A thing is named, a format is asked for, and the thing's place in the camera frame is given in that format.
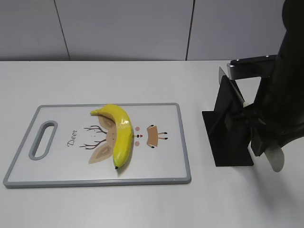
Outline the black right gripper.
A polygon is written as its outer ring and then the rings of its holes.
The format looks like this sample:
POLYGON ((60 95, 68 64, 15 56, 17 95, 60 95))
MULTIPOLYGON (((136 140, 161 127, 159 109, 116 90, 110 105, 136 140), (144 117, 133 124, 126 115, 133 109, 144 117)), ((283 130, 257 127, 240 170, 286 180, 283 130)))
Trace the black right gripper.
POLYGON ((251 149, 260 156, 273 143, 280 147, 304 135, 304 68, 277 57, 270 77, 261 78, 253 104, 241 112, 252 128, 251 149))

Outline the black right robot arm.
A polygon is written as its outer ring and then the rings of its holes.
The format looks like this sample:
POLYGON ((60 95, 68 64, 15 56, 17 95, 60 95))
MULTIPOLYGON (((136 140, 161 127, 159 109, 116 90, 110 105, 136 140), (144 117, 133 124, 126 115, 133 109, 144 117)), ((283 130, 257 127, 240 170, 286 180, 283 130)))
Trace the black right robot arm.
POLYGON ((277 55, 230 62, 230 79, 261 78, 254 102, 238 120, 252 129, 255 156, 304 135, 304 2, 286 0, 282 20, 286 33, 277 55))

